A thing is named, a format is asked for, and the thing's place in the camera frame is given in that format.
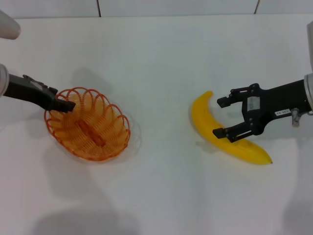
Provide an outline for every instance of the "yellow banana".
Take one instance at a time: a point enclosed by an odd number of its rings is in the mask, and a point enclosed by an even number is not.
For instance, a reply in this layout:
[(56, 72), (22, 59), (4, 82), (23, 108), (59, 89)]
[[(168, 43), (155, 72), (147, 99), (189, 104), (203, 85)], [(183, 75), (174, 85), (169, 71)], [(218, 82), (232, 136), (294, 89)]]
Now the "yellow banana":
[(231, 143), (226, 138), (218, 139), (212, 133), (213, 129), (222, 127), (213, 118), (209, 110), (208, 102), (212, 95), (213, 92), (207, 91), (197, 98), (192, 105), (191, 117), (199, 133), (218, 148), (242, 160), (260, 165), (272, 163), (267, 152), (256, 144), (244, 139)]

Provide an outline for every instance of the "white tile wall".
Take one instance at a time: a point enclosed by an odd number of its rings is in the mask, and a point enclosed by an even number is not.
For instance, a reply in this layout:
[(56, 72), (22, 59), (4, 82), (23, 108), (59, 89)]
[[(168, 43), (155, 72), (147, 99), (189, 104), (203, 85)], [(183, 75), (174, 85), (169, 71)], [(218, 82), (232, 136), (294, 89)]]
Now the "white tile wall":
[(257, 0), (99, 0), (101, 15), (177, 16), (253, 14)]
[(0, 0), (13, 18), (98, 17), (96, 0)]
[(313, 0), (261, 0), (257, 13), (313, 13)]

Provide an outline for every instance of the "white table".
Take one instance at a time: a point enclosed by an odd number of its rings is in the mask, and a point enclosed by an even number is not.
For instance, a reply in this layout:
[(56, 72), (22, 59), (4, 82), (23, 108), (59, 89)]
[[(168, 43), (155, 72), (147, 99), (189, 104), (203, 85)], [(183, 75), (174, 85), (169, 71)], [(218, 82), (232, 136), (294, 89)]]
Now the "white table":
[(131, 144), (107, 164), (81, 164), (49, 136), (43, 110), (0, 99), (2, 235), (308, 235), (313, 231), (313, 119), (271, 122), (251, 139), (273, 165), (207, 143), (188, 109), (207, 90), (231, 126), (240, 104), (216, 99), (312, 72), (313, 15), (19, 20), (0, 62), (59, 90), (96, 88), (132, 123)]

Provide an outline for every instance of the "orange wire basket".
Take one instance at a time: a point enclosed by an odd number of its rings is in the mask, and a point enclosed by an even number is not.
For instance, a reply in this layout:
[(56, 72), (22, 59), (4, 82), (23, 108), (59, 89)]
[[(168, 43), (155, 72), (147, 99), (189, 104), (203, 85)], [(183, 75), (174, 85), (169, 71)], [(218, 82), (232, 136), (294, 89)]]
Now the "orange wire basket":
[(127, 117), (98, 91), (75, 87), (56, 95), (76, 103), (72, 112), (45, 111), (50, 134), (73, 155), (104, 161), (119, 155), (131, 136)]

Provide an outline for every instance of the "white tabletop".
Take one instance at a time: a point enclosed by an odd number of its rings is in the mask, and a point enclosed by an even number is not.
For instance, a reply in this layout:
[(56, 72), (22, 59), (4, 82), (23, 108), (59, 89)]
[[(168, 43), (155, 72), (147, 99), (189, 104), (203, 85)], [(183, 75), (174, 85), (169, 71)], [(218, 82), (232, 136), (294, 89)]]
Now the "white tabletop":
[(0, 99), (2, 235), (308, 235), (313, 231), (313, 119), (271, 122), (251, 137), (273, 164), (252, 165), (207, 143), (188, 110), (207, 90), (220, 109), (230, 89), (269, 89), (312, 72), (313, 15), (19, 20), (0, 40), (0, 63), (59, 90), (107, 95), (132, 137), (107, 164), (71, 159), (49, 136), (43, 110)]

